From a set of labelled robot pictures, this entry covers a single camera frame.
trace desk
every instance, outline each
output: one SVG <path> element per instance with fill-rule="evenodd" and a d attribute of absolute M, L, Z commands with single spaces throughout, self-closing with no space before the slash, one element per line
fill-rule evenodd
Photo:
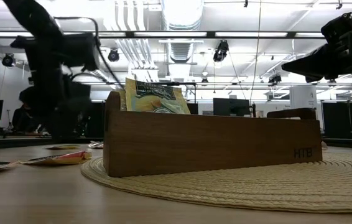
<path fill-rule="evenodd" d="M 352 149 L 329 151 L 352 153 Z M 0 161 L 32 159 L 75 150 L 42 146 L 0 149 Z M 93 150 L 95 157 L 102 150 Z M 0 173 L 0 223 L 352 223 L 352 214 L 268 212 L 170 202 L 98 185 L 80 166 L 19 166 Z"/>

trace wooden table surface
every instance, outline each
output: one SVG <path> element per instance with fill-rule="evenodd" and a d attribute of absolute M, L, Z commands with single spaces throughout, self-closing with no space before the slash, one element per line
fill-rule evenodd
<path fill-rule="evenodd" d="M 0 149 L 0 161 L 32 159 L 75 150 L 42 146 Z M 329 151 L 352 153 L 352 149 Z M 95 157 L 102 150 L 93 150 Z M 80 165 L 19 166 L 0 172 L 0 223 L 352 223 L 352 214 L 268 212 L 170 202 L 96 184 Z"/>

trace wooden caddy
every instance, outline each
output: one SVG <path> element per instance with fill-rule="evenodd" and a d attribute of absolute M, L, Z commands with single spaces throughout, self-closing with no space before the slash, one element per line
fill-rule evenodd
<path fill-rule="evenodd" d="M 103 153 L 110 177 L 322 160 L 320 125 L 309 109 L 268 114 L 301 116 L 299 120 L 145 113 L 120 107 L 119 93 L 112 91 L 106 102 Z"/>

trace woven placemat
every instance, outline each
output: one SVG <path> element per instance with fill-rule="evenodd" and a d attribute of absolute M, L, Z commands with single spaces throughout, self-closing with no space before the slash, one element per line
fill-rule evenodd
<path fill-rule="evenodd" d="M 323 162 L 114 178 L 103 159 L 82 165 L 100 184 L 135 194 L 219 207 L 352 213 L 352 154 Z"/>

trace ventilation duct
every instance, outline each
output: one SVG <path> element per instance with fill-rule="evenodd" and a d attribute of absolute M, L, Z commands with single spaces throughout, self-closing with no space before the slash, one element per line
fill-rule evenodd
<path fill-rule="evenodd" d="M 200 28 L 203 0 L 161 0 L 161 6 L 165 30 L 186 31 Z M 167 49 L 172 61 L 186 63 L 192 56 L 194 44 L 171 43 L 167 44 Z"/>

